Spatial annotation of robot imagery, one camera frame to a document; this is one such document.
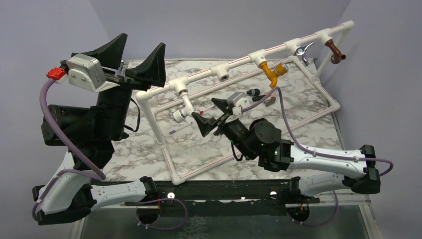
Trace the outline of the white faucet chrome knob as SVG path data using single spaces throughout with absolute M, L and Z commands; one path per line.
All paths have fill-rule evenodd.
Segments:
M 182 99 L 185 106 L 181 110 L 173 112 L 173 118 L 177 123 L 181 123 L 187 117 L 191 117 L 192 113 L 195 111 L 187 92 L 181 93 L 180 98 Z

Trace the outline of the black mounting rail base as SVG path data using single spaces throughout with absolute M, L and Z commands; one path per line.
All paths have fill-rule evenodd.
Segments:
M 286 205 L 319 203 L 319 199 L 300 195 L 299 177 L 292 179 L 265 180 L 194 180 L 174 185 L 171 181 L 155 181 L 152 196 L 146 199 L 164 198 L 164 202 L 136 205 L 141 218 L 162 217 L 222 217 L 222 216 L 285 216 Z

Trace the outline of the black orange marker pen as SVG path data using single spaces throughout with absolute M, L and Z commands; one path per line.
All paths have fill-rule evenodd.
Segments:
M 261 99 L 263 99 L 264 97 L 265 97 L 265 95 L 253 96 L 253 97 L 252 97 L 252 101 L 253 101 L 253 102 L 258 102 L 258 101 L 260 101 Z

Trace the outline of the small black grey cap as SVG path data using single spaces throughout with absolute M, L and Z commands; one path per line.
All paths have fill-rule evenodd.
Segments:
M 260 90 L 259 89 L 251 89 L 251 90 L 248 90 L 246 92 L 246 94 L 249 95 L 249 96 L 252 96 L 252 97 L 258 96 L 258 95 L 260 95 Z

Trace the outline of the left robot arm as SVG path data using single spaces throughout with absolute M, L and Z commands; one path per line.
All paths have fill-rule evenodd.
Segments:
M 48 146 L 65 146 L 67 152 L 48 183 L 32 190 L 32 217 L 39 225 L 71 223 L 105 206 L 148 205 L 158 199 L 156 185 L 147 176 L 121 184 L 94 184 L 106 178 L 103 168 L 114 154 L 113 142 L 129 136 L 125 122 L 133 90 L 163 87 L 166 81 L 164 43 L 139 66 L 118 73 L 126 41 L 127 34 L 121 33 L 95 50 L 74 52 L 46 75 L 39 95 L 43 140 Z M 96 104 L 88 108 L 48 104 L 51 86 L 65 81 L 96 93 Z

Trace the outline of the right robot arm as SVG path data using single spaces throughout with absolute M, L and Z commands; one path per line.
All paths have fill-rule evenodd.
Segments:
M 315 177 L 300 178 L 298 184 L 287 189 L 288 198 L 295 203 L 325 191 L 350 189 L 359 194 L 378 194 L 381 189 L 379 170 L 375 166 L 375 152 L 370 145 L 357 150 L 331 150 L 299 144 L 296 139 L 282 139 L 282 131 L 261 118 L 246 127 L 239 119 L 228 121 L 231 112 L 226 100 L 213 98 L 222 111 L 219 118 L 205 118 L 193 112 L 202 136 L 213 132 L 226 136 L 241 156 L 236 160 L 258 159 L 267 171 L 294 169 L 321 171 Z

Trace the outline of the yellow plastic faucet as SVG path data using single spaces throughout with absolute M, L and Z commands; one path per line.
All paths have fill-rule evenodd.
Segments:
M 285 63 L 279 63 L 274 70 L 271 70 L 266 61 L 262 62 L 259 65 L 259 68 L 263 70 L 268 80 L 271 82 L 269 87 L 273 89 L 277 86 L 278 77 L 283 76 L 288 73 L 289 68 Z

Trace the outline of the brown plastic faucet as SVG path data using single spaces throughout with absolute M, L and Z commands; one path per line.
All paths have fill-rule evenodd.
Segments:
M 328 40 L 325 43 L 325 46 L 328 47 L 331 50 L 331 52 L 332 52 L 332 55 L 331 55 L 331 58 L 330 58 L 330 62 L 332 64 L 339 64 L 341 61 L 343 61 L 343 60 L 346 59 L 347 56 L 345 54 L 343 54 L 337 48 L 337 46 L 335 45 L 335 43 L 334 43 L 334 41 L 332 39 Z

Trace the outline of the white PVC pipe frame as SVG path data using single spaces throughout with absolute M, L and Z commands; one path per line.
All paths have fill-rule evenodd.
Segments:
M 334 41 L 338 48 L 353 27 L 354 22 L 350 20 L 332 28 L 322 29 L 305 37 L 291 39 L 278 46 L 252 52 L 247 56 L 233 60 L 231 62 L 223 62 L 200 72 L 170 80 L 162 88 L 155 87 L 147 90 L 146 92 L 136 93 L 136 100 L 140 104 L 144 115 L 146 116 L 156 136 L 156 139 L 158 140 L 158 143 L 160 144 L 161 151 L 164 155 L 164 160 L 167 163 L 167 167 L 169 169 L 172 183 L 174 185 L 182 184 L 188 179 L 199 176 L 233 159 L 232 155 L 228 155 L 208 165 L 205 165 L 200 169 L 189 172 L 184 176 L 179 175 L 176 171 L 170 156 L 169 149 L 166 146 L 166 140 L 162 134 L 160 126 L 156 121 L 155 115 L 158 112 L 169 109 L 176 105 L 184 104 L 180 98 L 180 94 L 183 92 L 188 93 L 189 84 L 205 79 L 207 77 L 217 77 L 220 80 L 219 84 L 206 88 L 202 91 L 193 94 L 188 93 L 189 99 L 191 101 L 192 99 L 202 97 L 208 93 L 238 83 L 249 77 L 264 73 L 263 70 L 259 68 L 259 65 L 264 61 L 268 63 L 268 66 L 271 70 L 274 70 L 279 63 L 294 62 L 307 77 L 309 85 L 315 87 L 329 103 L 329 107 L 327 109 L 296 123 L 292 126 L 292 129 L 303 127 L 317 119 L 320 119 L 330 113 L 339 110 L 340 104 L 322 86 L 319 79 L 327 63 L 330 62 L 332 52 L 327 54 L 317 72 L 315 74 L 311 74 L 303 65 L 303 63 L 293 55 L 294 51 L 298 48 L 298 45 L 303 47 L 303 44 L 309 44 L 312 41 L 319 41 L 325 46 L 325 43 L 330 39 Z

